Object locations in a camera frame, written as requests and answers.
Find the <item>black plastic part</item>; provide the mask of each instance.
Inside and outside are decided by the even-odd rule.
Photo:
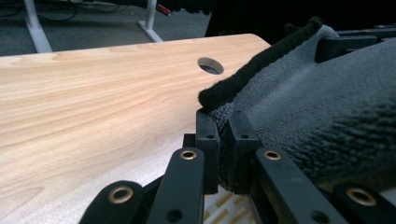
[[[219,187],[219,134],[215,121],[202,110],[196,112],[195,147],[205,153],[204,194],[215,194]]]
[[[373,35],[380,40],[383,38],[396,37],[396,28],[389,27],[389,28],[377,28],[377,29],[366,29],[366,30],[345,30],[345,31],[337,31],[337,34],[339,34],[340,36]]]
[[[138,223],[139,204],[143,194],[143,188],[135,182],[112,183],[99,192],[86,209],[79,224]]]
[[[185,133],[183,147],[195,147],[195,133]]]
[[[257,179],[254,179],[251,183],[250,204],[251,213],[254,216],[256,224],[278,223],[276,212],[264,191],[262,191],[262,186]]]
[[[163,177],[160,176],[159,178],[155,179],[154,181],[143,187],[143,198],[139,204],[139,210],[134,217],[133,223],[145,224],[147,222],[151,206],[154,202],[155,195],[157,194],[158,188],[161,185],[162,180]]]
[[[235,194],[249,194],[252,178],[250,160],[262,142],[242,111],[229,119],[227,138],[227,189]]]
[[[278,223],[347,223],[283,151],[258,149],[254,166]]]
[[[204,153],[198,148],[184,147],[172,155],[147,223],[203,222],[204,165]]]
[[[374,190],[362,185],[348,183],[336,186],[332,201],[350,223],[396,222],[396,207]]]
[[[362,49],[376,44],[377,37],[373,35],[340,36],[319,40],[315,62],[323,63],[333,58],[345,55],[353,50]]]

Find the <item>metal grommet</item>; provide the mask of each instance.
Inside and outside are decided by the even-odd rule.
[[[351,188],[346,190],[346,195],[355,203],[364,206],[376,205],[376,199],[364,189]]]
[[[275,151],[265,151],[264,157],[271,161],[278,161],[282,156]]]
[[[191,150],[182,151],[180,157],[183,160],[190,161],[197,157],[197,153]]]
[[[134,191],[126,186],[116,187],[110,191],[108,194],[108,200],[112,203],[125,203],[130,200],[134,195]]]

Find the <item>wooden desk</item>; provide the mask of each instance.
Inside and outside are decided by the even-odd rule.
[[[0,222],[78,223],[108,184],[147,185],[195,133],[198,92],[268,47],[231,35],[0,58]]]

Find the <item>fleece cloth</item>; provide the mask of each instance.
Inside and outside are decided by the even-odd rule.
[[[316,184],[356,176],[373,189],[394,186],[396,39],[316,63],[325,37],[337,33],[313,18],[198,99],[222,143],[227,119],[241,110],[265,147],[286,151]],[[223,187],[224,178],[220,167]]]

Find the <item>black cable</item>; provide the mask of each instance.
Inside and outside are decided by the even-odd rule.
[[[9,1],[9,2],[2,2],[0,3],[0,7],[7,7],[7,8],[13,8],[15,9],[14,12],[7,14],[7,15],[1,15],[0,18],[4,18],[4,17],[12,17],[15,16],[17,14],[19,14],[21,11],[26,11],[26,8],[23,7],[11,7],[10,5],[16,5],[16,4],[22,4],[23,1]],[[125,10],[127,7],[130,6],[123,6],[121,7],[120,5],[116,5],[114,4],[114,8],[110,9],[110,10],[98,10],[98,9],[91,9],[91,8],[86,8],[84,6],[82,6],[81,4],[83,4],[86,1],[81,1],[81,2],[72,2],[71,0],[67,0],[67,4],[62,3],[62,2],[54,2],[54,1],[48,1],[48,0],[37,0],[35,1],[36,4],[42,4],[48,8],[50,8],[51,10],[72,10],[73,11],[73,15],[71,15],[68,18],[65,19],[60,19],[60,20],[55,20],[55,19],[51,19],[48,17],[45,17],[43,15],[40,15],[37,13],[37,17],[46,20],[46,21],[70,21],[73,18],[75,18],[78,14],[78,12],[92,12],[92,13],[118,13],[118,12],[122,12],[123,10]]]

